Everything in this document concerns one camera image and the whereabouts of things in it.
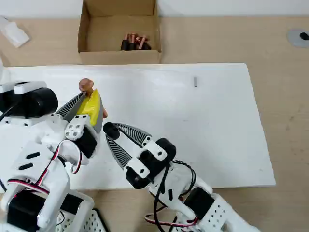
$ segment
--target wooden table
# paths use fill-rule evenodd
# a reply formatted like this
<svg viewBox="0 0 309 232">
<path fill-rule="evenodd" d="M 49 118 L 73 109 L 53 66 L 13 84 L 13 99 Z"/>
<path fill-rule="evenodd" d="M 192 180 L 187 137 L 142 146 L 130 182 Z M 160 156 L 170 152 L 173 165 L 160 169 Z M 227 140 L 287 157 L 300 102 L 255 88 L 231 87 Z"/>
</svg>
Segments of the wooden table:
<svg viewBox="0 0 309 232">
<path fill-rule="evenodd" d="M 0 35 L 6 66 L 80 63 L 78 20 L 17 22 L 32 40 L 14 49 Z M 292 47 L 286 32 L 309 30 L 309 18 L 162 18 L 161 27 L 163 63 L 245 62 L 249 68 L 277 186 L 215 192 L 261 231 L 308 231 L 309 49 Z M 146 191 L 88 193 L 112 232 L 157 231 L 143 221 L 153 204 Z"/>
</svg>

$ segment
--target brown cardboard box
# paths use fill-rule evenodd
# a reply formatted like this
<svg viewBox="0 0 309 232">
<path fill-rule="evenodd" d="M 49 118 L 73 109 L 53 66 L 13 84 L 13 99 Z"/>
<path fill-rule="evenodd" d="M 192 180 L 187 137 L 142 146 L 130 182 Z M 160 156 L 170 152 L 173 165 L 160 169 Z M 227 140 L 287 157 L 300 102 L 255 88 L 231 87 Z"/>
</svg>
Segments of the brown cardboard box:
<svg viewBox="0 0 309 232">
<path fill-rule="evenodd" d="M 149 38 L 151 50 L 120 51 L 126 33 Z M 161 43 L 156 0 L 84 0 L 78 34 L 83 64 L 155 64 Z"/>
</svg>

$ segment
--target yellow block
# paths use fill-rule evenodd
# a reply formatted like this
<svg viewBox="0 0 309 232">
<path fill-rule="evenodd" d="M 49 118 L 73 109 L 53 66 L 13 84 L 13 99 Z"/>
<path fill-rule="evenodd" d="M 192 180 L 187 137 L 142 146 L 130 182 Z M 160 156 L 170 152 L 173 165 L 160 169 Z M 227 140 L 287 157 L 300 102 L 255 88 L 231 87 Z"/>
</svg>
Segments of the yellow block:
<svg viewBox="0 0 309 232">
<path fill-rule="evenodd" d="M 91 97 L 89 96 L 85 97 L 77 114 L 78 115 L 89 115 L 90 124 L 94 126 L 97 123 L 98 115 L 100 113 L 100 107 L 101 107 L 101 96 L 98 90 L 96 89 L 91 94 Z"/>
</svg>

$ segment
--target white board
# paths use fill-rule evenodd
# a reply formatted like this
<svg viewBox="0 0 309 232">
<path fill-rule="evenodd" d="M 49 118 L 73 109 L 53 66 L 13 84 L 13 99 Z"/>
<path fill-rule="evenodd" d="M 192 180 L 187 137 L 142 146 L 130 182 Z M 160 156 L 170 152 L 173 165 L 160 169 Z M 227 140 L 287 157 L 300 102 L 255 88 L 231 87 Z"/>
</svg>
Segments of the white board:
<svg viewBox="0 0 309 232">
<path fill-rule="evenodd" d="M 12 80 L 44 80 L 59 106 L 94 80 L 107 121 L 168 138 L 183 160 L 214 188 L 274 185 L 275 178 L 245 64 L 163 64 L 9 68 Z M 194 77 L 198 87 L 194 87 Z M 0 177 L 34 130 L 0 127 Z M 73 189 L 131 188 L 102 133 L 100 153 L 71 175 Z"/>
</svg>

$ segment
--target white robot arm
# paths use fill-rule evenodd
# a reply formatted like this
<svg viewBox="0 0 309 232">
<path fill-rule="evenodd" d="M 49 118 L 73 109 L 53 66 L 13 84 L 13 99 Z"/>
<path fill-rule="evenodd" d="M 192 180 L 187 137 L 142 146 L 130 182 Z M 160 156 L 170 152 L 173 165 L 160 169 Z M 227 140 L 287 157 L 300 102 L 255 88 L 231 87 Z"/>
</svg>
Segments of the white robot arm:
<svg viewBox="0 0 309 232">
<path fill-rule="evenodd" d="M 97 90 L 81 92 L 54 113 L 57 108 L 57 97 L 44 82 L 0 85 L 0 121 L 39 128 L 14 162 L 7 190 L 3 186 L 4 232 L 59 231 L 61 211 L 74 215 L 66 231 L 84 231 L 94 202 L 70 189 L 65 165 L 72 164 L 75 174 L 95 155 L 104 109 Z"/>
<path fill-rule="evenodd" d="M 189 165 L 174 159 L 176 147 L 167 139 L 155 142 L 150 134 L 118 123 L 106 123 L 103 130 L 127 180 L 134 188 L 146 188 L 155 196 L 154 212 L 145 220 L 160 231 L 164 231 L 162 225 L 170 225 L 174 231 L 184 232 L 259 232 L 214 194 Z M 163 204 L 160 209 L 158 201 Z M 177 212 L 174 223 L 158 221 L 156 214 L 165 207 Z"/>
</svg>

